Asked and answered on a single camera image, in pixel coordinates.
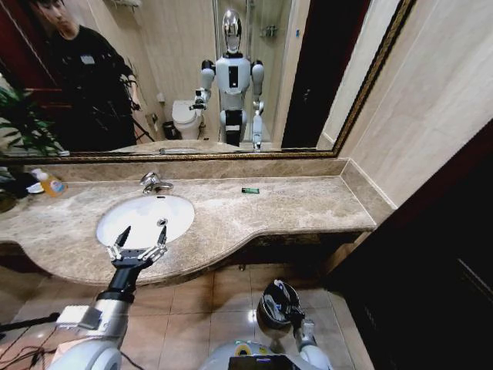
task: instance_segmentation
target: soap bottle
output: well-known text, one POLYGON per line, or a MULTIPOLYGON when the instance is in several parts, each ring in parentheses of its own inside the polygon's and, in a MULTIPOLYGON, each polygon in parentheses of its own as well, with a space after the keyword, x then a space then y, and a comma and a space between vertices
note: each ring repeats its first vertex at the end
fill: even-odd
POLYGON ((52 197, 57 197, 58 195, 61 195, 65 190, 67 190, 66 184, 64 184, 53 175, 43 172, 39 168, 33 170, 32 173, 34 173, 36 178, 39 180, 45 192, 52 197))

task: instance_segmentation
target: countertop edge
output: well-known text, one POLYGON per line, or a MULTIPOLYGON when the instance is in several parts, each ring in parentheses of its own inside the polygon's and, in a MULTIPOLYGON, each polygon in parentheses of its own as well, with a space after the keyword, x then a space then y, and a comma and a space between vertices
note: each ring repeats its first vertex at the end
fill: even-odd
MULTIPOLYGON (((209 261, 206 261, 201 264, 194 265, 184 271, 176 271, 173 273, 169 274, 161 274, 161 275, 156 275, 156 276, 151 276, 151 277, 140 277, 137 281, 138 286, 142 285, 147 285, 147 284, 162 284, 162 285, 171 285, 171 284, 179 284, 188 280, 191 280, 193 278, 196 278, 200 276, 202 273, 215 270, 218 267, 220 267, 220 262, 223 261, 224 259, 228 258, 231 256, 233 253, 247 245, 250 241, 255 239, 256 237, 262 237, 262 236, 270 236, 270 235, 296 235, 296 234, 331 234, 331 233, 343 233, 343 232, 365 232, 365 231, 373 231, 377 225, 367 225, 363 227, 334 227, 330 229, 320 229, 320 228, 309 228, 305 227, 303 229, 296 229, 296 230, 282 230, 282 229, 263 229, 263 230, 258 230, 252 234, 250 234, 248 237, 244 238, 240 242, 236 243, 234 246, 232 246, 230 249, 228 249, 225 253, 223 253, 220 256, 216 256, 216 258, 211 259, 209 261)), ((61 278, 62 280, 67 280, 72 283, 78 283, 78 284, 84 284, 84 285, 92 285, 92 286, 106 286, 109 281, 98 281, 98 280, 93 280, 93 279, 80 279, 78 277, 73 277, 73 276, 67 276, 61 275, 58 271, 54 272, 51 268, 47 268, 46 266, 41 266, 40 264, 35 262, 35 258, 33 258, 31 255, 29 255, 29 252, 18 242, 14 240, 1 240, 0 239, 0 245, 3 243, 15 243, 21 247, 21 249, 24 251, 24 253, 31 259, 31 261, 42 268, 43 270, 47 271, 48 273, 61 278)))

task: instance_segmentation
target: chrome faucet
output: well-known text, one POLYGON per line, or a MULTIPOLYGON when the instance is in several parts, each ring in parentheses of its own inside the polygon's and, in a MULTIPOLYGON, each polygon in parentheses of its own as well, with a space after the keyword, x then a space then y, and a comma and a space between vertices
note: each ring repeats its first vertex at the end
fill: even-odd
POLYGON ((159 178, 159 175, 155 172, 149 172, 141 180, 140 184, 144 186, 144 194, 152 193, 153 191, 159 191, 161 189, 171 190, 173 188, 172 183, 167 183, 159 178))

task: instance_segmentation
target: gold mirror frame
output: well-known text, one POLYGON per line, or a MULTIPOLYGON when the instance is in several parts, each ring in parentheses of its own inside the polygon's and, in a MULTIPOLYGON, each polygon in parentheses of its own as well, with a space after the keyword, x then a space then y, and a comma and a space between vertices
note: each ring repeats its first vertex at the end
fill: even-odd
POLYGON ((120 163, 120 162, 163 162, 188 160, 279 160, 279 159, 314 159, 335 158, 339 155, 353 125, 356 123, 363 106, 384 67, 387 57, 409 16, 415 0, 401 0, 397 5, 392 20, 387 27, 381 44, 373 58, 370 68, 353 101, 349 113, 339 132, 332 150, 281 150, 278 152, 245 153, 194 153, 194 154, 126 154, 74 152, 70 156, 18 156, 0 157, 0 164, 60 164, 60 163, 120 163))

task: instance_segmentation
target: marble countertop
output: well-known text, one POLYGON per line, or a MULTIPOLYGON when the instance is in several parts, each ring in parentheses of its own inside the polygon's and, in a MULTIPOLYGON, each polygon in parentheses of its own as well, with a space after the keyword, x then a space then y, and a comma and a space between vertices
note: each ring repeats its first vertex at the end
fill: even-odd
POLYGON ((160 149, 177 150, 178 152, 180 149, 195 150, 196 153, 228 153, 241 150, 238 146, 218 143, 212 140, 162 140, 153 143, 126 146, 125 148, 112 150, 112 152, 159 154, 160 149))
MULTIPOLYGON (((140 284, 186 280, 268 234, 366 231, 375 222, 340 177, 174 180, 163 194, 184 197, 195 220, 140 284), (257 187, 260 194, 241 193, 257 187)), ((60 197, 25 198, 0 214, 0 243, 19 243, 41 268, 70 281, 108 284, 114 267, 96 239, 99 218, 116 204, 143 197, 136 181, 69 183, 60 197)))

